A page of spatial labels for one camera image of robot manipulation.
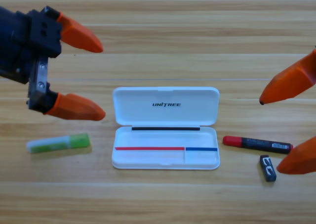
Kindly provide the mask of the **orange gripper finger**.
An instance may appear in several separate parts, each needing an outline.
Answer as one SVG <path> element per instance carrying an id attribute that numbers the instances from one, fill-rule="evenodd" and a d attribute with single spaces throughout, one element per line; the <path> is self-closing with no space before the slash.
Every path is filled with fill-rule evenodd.
<path id="1" fill-rule="evenodd" d="M 294 147 L 279 163 L 277 171 L 287 175 L 303 175 L 316 171 L 316 137 Z"/>
<path id="2" fill-rule="evenodd" d="M 87 27 L 60 12 L 57 22 L 62 25 L 61 40 L 75 48 L 101 53 L 103 46 L 101 41 Z"/>
<path id="3" fill-rule="evenodd" d="M 316 84 L 316 50 L 275 75 L 263 90 L 259 103 L 294 98 Z"/>
<path id="4" fill-rule="evenodd" d="M 64 120 L 101 121 L 106 112 L 95 102 L 73 93 L 57 94 L 57 99 L 51 109 L 44 113 Z"/>

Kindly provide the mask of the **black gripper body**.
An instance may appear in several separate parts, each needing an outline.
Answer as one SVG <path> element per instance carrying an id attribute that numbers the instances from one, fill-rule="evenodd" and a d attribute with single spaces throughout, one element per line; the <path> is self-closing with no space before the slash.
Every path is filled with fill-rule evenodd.
<path id="1" fill-rule="evenodd" d="M 30 110 L 47 113 L 58 94 L 49 89 L 48 60 L 61 53 L 62 26 L 50 7 L 24 14 L 0 9 L 0 75 L 28 84 Z"/>

